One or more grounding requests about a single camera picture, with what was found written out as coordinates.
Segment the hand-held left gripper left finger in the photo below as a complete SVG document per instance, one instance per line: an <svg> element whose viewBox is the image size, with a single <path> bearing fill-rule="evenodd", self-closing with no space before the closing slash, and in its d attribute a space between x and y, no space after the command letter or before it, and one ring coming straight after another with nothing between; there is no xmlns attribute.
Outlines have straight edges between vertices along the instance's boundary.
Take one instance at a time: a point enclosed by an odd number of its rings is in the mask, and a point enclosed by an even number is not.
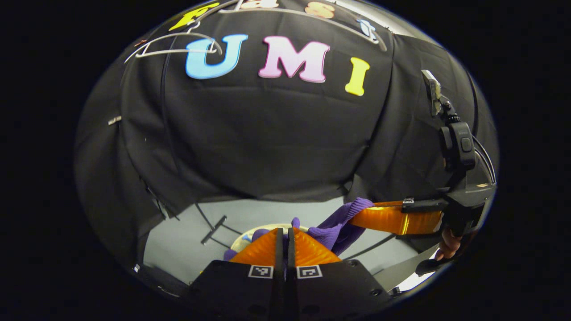
<svg viewBox="0 0 571 321"><path fill-rule="evenodd" d="M280 321L283 250L283 228L277 227L231 260L210 262L190 285L190 306L208 321Z"/></svg>

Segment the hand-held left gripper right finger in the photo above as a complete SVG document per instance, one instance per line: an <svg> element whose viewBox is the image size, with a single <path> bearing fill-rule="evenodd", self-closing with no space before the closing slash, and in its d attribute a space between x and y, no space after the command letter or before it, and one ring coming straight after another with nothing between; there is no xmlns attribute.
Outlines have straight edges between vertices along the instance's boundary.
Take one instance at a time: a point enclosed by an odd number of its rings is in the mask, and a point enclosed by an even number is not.
<svg viewBox="0 0 571 321"><path fill-rule="evenodd" d="M288 230L288 320L356 321L386 308L391 295L358 260L300 262L319 245L298 228Z"/></svg>

